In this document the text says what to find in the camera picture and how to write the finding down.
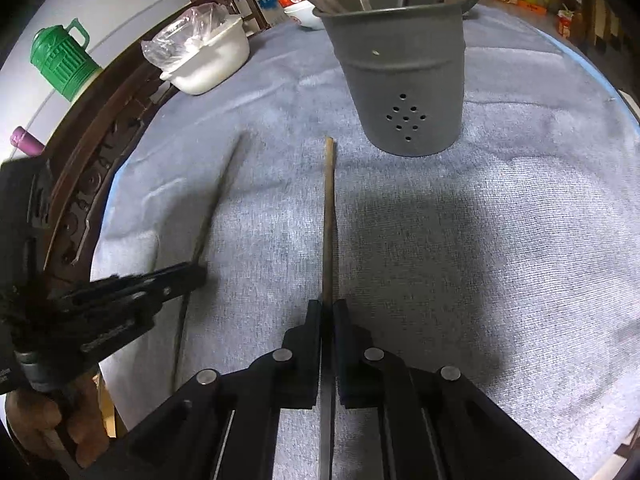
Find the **left hand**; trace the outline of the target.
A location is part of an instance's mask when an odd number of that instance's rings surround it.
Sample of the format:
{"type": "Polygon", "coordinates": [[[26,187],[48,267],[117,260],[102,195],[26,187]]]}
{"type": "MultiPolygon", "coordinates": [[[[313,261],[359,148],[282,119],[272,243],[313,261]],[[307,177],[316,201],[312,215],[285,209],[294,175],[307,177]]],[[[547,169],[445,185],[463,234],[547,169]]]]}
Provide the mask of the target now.
{"type": "Polygon", "coordinates": [[[46,434],[63,425],[76,444],[76,463],[86,468],[110,447],[110,438],[104,427],[93,376],[78,377],[74,388],[76,408],[68,417],[63,416],[58,404],[47,396],[28,389],[14,390],[6,396],[6,420],[26,452],[43,460],[55,459],[46,434]]]}

